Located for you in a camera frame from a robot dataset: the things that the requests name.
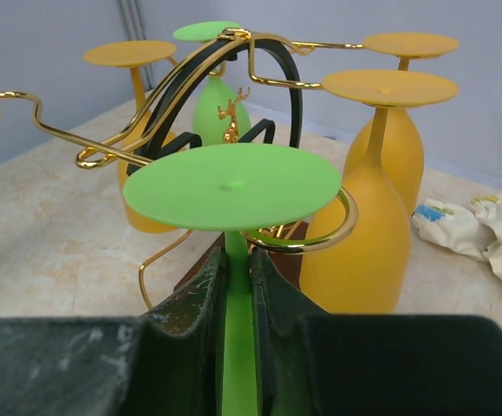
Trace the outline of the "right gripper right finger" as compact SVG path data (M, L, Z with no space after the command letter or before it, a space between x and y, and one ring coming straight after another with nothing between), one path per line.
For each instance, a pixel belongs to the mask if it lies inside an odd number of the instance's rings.
M502 329L476 315L332 315L251 254L262 415L502 415Z

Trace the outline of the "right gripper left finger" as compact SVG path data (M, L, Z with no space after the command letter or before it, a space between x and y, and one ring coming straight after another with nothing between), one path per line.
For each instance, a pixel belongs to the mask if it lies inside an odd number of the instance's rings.
M226 255L140 316L0 318L0 415L214 415Z

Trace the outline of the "green plastic wine glass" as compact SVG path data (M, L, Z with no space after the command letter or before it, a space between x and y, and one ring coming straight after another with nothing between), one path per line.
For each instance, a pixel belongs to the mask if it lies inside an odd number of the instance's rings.
M225 235L228 283L220 414L257 415L252 288L243 232L321 210L340 191L325 159L289 146L202 146L155 160L131 174L123 198L163 224Z
M234 21L206 21L192 23L180 27L173 32L173 37L182 42L209 42L226 28L240 28L241 24ZM250 117L241 103L238 95L223 80L226 63L214 69L206 78L193 111L192 131L200 136L204 146L221 145L225 143L227 133L233 134L236 141L239 133L246 133L250 125Z

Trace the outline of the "gold wire wine glass rack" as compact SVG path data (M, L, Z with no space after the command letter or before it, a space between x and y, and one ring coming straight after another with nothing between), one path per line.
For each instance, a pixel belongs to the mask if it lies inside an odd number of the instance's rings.
M233 59L241 51L253 55L257 49L263 49L276 58L284 72L284 78L279 82L279 86L289 90L293 112L288 146L300 150L303 114L302 92L305 89L305 84L300 79L293 59L300 47L297 43L280 36L253 33L240 28L223 30L214 40L194 51L171 70L145 102L142 110L144 113L150 114L150 121L140 139L131 146L118 147L119 140L123 139L122 133L102 142L83 138L54 127L49 128L49 133L79 145L84 152L100 153L102 164L107 164L115 159L124 160L129 166L129 178L131 174L155 160L204 146L198 135L189 133L176 138L171 143L172 151L165 155L160 152L158 142L161 136L169 130L192 91L211 70ZM342 223L330 233L310 240L289 241L266 236L264 234L266 228L260 228L251 232L243 232L247 249L250 246L256 246L271 252L302 255L338 244L355 228L358 220L358 208L352 196L342 186L340 186L340 191L334 200L338 200L342 204L345 217Z

